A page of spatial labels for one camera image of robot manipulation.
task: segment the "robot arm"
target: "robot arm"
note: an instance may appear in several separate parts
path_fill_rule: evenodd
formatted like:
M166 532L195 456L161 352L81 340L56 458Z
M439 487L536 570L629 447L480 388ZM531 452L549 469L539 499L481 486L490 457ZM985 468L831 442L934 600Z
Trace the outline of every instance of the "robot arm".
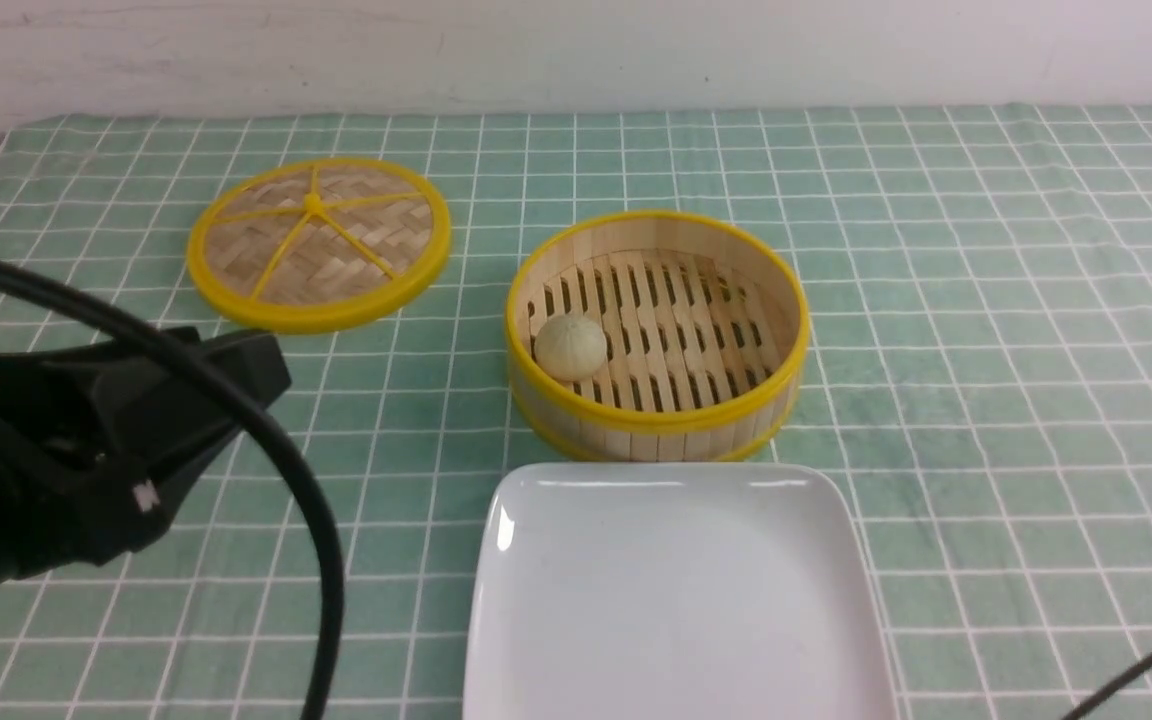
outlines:
M291 384L270 333L170 334L260 406ZM0 355L0 583L145 548L237 432L119 342Z

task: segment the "grid pattern tablecloth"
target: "grid pattern tablecloth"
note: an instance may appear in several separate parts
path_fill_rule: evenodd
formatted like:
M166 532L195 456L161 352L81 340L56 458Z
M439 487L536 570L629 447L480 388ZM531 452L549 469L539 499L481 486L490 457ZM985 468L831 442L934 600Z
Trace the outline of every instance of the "grid pattern tablecloth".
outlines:
M184 275L188 228L221 188L326 154L429 174L456 225L401 313L285 339L276 414L348 552L339 717L458 717L490 493L556 456L505 389L507 286L623 209L732 219L803 276L809 378L759 460L844 491L909 720L1055 717L1152 646L1152 106L63 118L0 150L0 258L228 329ZM0 300L0 350L90 340ZM165 541L0 589L0 717L291 717L314 576L241 442ZM1152 719L1152 679L1101 717Z

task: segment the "yellow rim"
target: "yellow rim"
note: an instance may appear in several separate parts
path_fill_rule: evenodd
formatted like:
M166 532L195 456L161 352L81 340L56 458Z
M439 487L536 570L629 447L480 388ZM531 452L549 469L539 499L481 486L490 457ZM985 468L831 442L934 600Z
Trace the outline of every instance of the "yellow rim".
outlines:
M582 462L623 462L623 460L614 457L594 455L592 452L584 450L584 448L568 442L567 438L552 432L548 425L545 425L540 420L536 419L535 416L526 410L524 402L518 400L518 393L515 391L515 387L513 387L513 382L509 384L509 393L513 395L513 404L517 407L518 414L522 415L522 419L526 420L526 424L530 425L532 432L536 433L536 437L539 437L543 441L553 446L554 450L562 452L562 454L567 457L571 457L571 460L579 460ZM772 425L772 429L755 438L755 440L749 445L737 447L736 450L728 452L726 455L719 455L718 457L710 460L710 462L735 462L755 455L755 453L758 452L764 445L771 442L772 438L776 437L778 432L781 432L782 425L785 425L786 422L790 419L790 415L794 414L794 406L797 400L799 400L799 394L795 391L794 397L790 397L790 404L785 408L785 414L781 414L780 418L776 418L776 423Z
M220 217L220 211L227 209L230 202L236 199L242 192L250 190L251 187L270 182L272 179L282 177L285 174L310 170L316 181L317 169L338 167L338 165L364 165L364 167L377 168L393 174L393 176L403 179L411 187L415 187L416 192L420 197L424 197L425 202L429 202L430 213L434 220L433 227L430 229L429 245L425 245L425 251L422 252L420 258L406 273L393 276L389 273L388 266L381 264L380 268L385 270L385 273L391 274L393 279L385 287L379 288L379 290L351 297L350 300L308 306L274 305L270 304L270 302L244 297L229 290L223 282L220 282L220 279L215 274L212 274L204 252L205 237L209 229L211 229L211 225L218 219L234 219L234 217ZM381 197L379 200L385 199L389 199L389 197ZM228 318L236 320L236 323L255 325L255 327L274 332L321 333L371 323L371 320L393 313L394 310L406 305L407 302L411 302L426 287L430 287L430 283L433 283L438 274L442 272L450 250L452 219L447 210L447 202L438 192L438 188L434 188L427 179L412 173L408 168L401 167L401 165L385 162L384 160L371 158L326 158L323 160L308 160L305 162L283 165L282 168L262 173L259 176L249 179L247 182L234 187L230 191L221 195L218 200L212 202L210 209L194 225L194 230L189 233L185 265L189 268L189 276L198 286L198 291L202 293L202 296L220 314L228 316Z
M723 229L728 232L733 237L749 243L758 250L764 258L767 258L768 263L776 265L778 270L790 281L791 288L794 288L794 297L799 304L799 333L794 339L794 348L790 350L790 355L786 357L785 363L776 369L776 372L772 373L772 377L765 379L765 381L759 382L758 387L750 389L745 395L738 397L732 397L725 402L719 402L717 406L703 407L700 410L675 410L670 414L649 414L649 411L642 410L622 410L620 407L607 407L600 406L593 400L588 400L588 397L582 397L576 395L575 392L567 389L545 374L544 370L540 370L540 365L536 365L536 361L531 359L531 354L526 351L522 338L518 338L518 332L513 327L511 320L509 320L509 309L515 306L515 300L518 296L520 287L522 285L522 278L526 276L526 273L531 270L531 266L536 264L536 260L545 255L551 247L558 245L571 234L585 232L586 229L594 227L596 225L602 223L614 223L620 222L620 220L628 220L635 218L673 218L677 220L689 220L689 222L695 223L706 223L710 227ZM803 291L803 286L799 283L799 279L794 274L794 270L781 259L780 255L773 252L771 247L764 245L763 241L759 241L753 234L743 232L742 229L735 227L735 225L721 223L712 218L706 218L704 215L692 215L689 213L675 213L670 210L635 210L631 213L616 213L614 215L604 215L602 218L594 218L586 220L584 223L576 223L573 227L567 228L566 232L556 234L556 236L545 241L544 245L538 247L530 256L526 258L526 263L522 264L522 268L518 270L518 274L513 279L513 285L509 287L509 296L506 301L506 316L503 317L503 335L506 336L506 343L509 347L509 355L513 356L515 363L518 366L520 372L526 378L526 381L536 387L541 395L544 395L550 402L562 407L568 414L576 415L577 418L586 420L596 420L596 423L605 425L608 429L620 429L626 430L626 432L641 432L641 430L646 430L646 432L655 434L673 434L673 433L690 433L695 430L704 430L717 427L717 425L723 425L732 423L742 418L742 416L749 415L755 409L760 406L767 404L774 400L776 394L787 386L794 379L801 366L803 366L803 361L808 354L808 339L812 336L812 324L808 318L808 300Z

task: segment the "black cable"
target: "black cable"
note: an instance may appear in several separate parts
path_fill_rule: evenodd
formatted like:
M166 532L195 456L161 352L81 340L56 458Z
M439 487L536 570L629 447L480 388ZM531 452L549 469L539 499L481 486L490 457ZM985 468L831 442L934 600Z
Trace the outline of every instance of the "black cable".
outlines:
M320 720L328 703L332 675L340 652L340 632L344 623L344 561L332 507L296 445L260 406L243 395L241 389L210 365L194 359L188 348L175 338L166 336L118 306L106 305L83 291L1 262L0 293L45 306L138 348L150 359L184 378L217 406L229 411L234 420L270 456L305 515L305 524L310 529L310 538L314 541L314 553L319 560L323 593L319 643L314 651L314 666L310 672L310 687L305 694L301 719Z
M1114 697L1114 694L1130 685L1136 679L1139 677L1139 675L1144 675L1149 673L1149 670L1152 670L1152 652L1149 653L1149 655L1144 655L1132 667L1128 667L1128 669L1123 670L1123 673L1116 675L1116 677L1111 680L1111 682L1105 683L1101 689L1090 694L1086 700L1078 703L1078 707L1066 712L1066 714L1061 717L1061 720L1082 720L1083 717L1091 714L1093 710L1100 707L1106 700L1109 700L1111 697Z

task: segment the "white plate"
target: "white plate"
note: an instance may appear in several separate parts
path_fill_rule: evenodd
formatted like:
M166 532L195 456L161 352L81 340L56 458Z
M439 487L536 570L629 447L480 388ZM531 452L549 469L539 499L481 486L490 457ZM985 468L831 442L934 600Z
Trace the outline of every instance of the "white plate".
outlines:
M465 720L892 720L842 497L805 468L531 465L497 488Z

